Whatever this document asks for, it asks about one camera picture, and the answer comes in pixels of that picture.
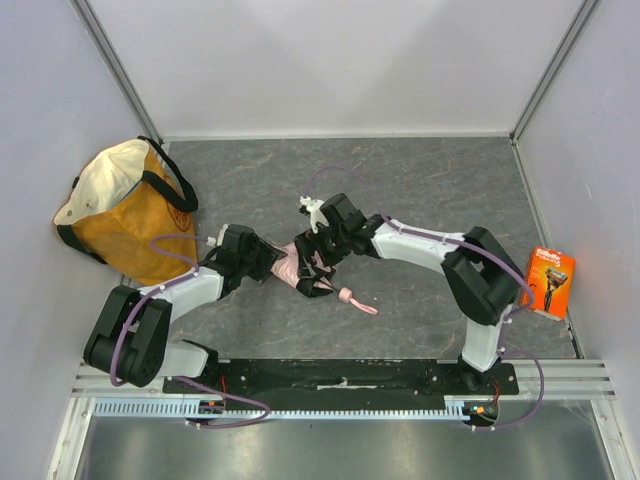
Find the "pink and black folding umbrella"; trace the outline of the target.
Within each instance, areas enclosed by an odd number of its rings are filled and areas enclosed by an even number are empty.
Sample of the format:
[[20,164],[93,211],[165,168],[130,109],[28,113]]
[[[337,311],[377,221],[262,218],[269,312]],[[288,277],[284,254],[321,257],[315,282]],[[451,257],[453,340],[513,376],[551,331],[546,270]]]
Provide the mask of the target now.
[[324,265],[318,254],[314,254],[310,260],[305,259],[295,243],[278,246],[277,250],[279,258],[271,267],[271,273],[305,297],[319,298],[335,294],[341,302],[352,305],[366,314],[378,314],[376,308],[359,302],[349,288],[334,286],[331,279],[335,269]]

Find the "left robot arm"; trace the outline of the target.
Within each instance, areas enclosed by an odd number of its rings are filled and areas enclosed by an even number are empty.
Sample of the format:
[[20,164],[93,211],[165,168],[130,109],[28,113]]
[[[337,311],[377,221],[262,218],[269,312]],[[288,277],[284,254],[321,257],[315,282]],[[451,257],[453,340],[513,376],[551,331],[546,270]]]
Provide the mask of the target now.
[[186,273],[156,285],[119,285],[109,293],[83,352],[84,363],[109,375],[112,384],[144,387],[175,359],[182,373],[201,373],[207,348],[188,344],[168,353],[171,323],[190,311],[214,303],[237,289],[244,278],[263,282],[285,253],[253,229],[226,225],[216,238],[201,237],[211,250]]

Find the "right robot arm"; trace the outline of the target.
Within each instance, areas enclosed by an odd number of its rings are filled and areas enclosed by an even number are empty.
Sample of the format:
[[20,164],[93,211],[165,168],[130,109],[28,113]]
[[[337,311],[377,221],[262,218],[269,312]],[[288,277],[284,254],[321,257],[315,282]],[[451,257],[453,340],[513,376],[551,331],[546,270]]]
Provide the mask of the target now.
[[323,267],[347,256],[408,262],[443,275],[467,319],[461,362],[478,373],[498,361],[499,339],[515,307],[522,273],[486,229],[444,233],[406,225],[380,214],[365,216],[344,194],[300,198],[310,228],[295,238],[299,275],[317,280]]

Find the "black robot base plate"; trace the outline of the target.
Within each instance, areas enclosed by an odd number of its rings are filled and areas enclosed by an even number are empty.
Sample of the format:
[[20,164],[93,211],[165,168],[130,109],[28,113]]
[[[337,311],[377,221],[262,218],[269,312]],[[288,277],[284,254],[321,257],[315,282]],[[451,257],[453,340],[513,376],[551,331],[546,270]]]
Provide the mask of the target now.
[[434,359],[230,359],[206,366],[196,382],[271,409],[440,407],[447,396],[519,393],[511,364],[476,374]]

